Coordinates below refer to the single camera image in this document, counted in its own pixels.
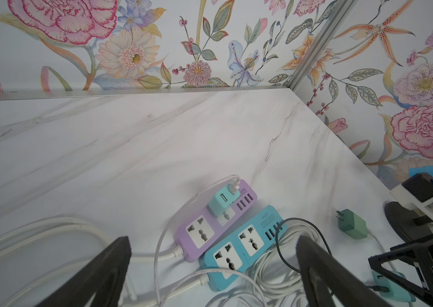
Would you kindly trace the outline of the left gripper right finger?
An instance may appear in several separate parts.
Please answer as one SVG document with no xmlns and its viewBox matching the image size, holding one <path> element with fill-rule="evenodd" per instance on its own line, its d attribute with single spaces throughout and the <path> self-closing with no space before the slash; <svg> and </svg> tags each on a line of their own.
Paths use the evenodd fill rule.
<svg viewBox="0 0 433 307">
<path fill-rule="evenodd" d="M 297 259 L 309 306 L 389 306 L 311 238 L 300 237 Z"/>
</svg>

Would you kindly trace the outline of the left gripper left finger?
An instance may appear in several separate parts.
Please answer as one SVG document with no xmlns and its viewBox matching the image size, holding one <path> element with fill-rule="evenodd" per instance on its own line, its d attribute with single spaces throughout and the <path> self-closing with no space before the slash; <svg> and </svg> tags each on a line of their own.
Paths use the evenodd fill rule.
<svg viewBox="0 0 433 307">
<path fill-rule="evenodd" d="M 117 306 L 130 259 L 129 238 L 115 239 L 38 306 Z"/>
</svg>

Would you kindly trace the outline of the green charger adapter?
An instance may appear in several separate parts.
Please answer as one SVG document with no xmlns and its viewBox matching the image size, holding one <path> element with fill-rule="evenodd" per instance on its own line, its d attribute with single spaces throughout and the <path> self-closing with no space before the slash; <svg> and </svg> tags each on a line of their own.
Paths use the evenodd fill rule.
<svg viewBox="0 0 433 307">
<path fill-rule="evenodd" d="M 366 222 L 353 211 L 349 209 L 337 211 L 337 219 L 339 230 L 353 239 L 362 240 L 368 237 Z"/>
</svg>

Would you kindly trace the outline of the teal charger adapter front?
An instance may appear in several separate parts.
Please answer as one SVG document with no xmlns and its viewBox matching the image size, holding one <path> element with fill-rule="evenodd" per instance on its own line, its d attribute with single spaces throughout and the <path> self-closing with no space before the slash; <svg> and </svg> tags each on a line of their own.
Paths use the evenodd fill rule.
<svg viewBox="0 0 433 307">
<path fill-rule="evenodd" d="M 219 217 L 241 196 L 239 180 L 235 180 L 221 188 L 208 203 L 209 210 Z"/>
</svg>

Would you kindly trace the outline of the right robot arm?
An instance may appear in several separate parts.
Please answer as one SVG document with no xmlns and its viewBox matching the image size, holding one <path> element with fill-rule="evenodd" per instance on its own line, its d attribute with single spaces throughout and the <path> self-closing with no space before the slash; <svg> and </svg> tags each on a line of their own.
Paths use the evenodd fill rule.
<svg viewBox="0 0 433 307">
<path fill-rule="evenodd" d="M 391 190 L 394 201 L 385 204 L 385 216 L 404 244 L 369 259 L 372 270 L 433 306 L 433 176 L 418 173 Z M 421 285 L 386 270 L 383 264 L 402 261 L 417 271 Z"/>
</svg>

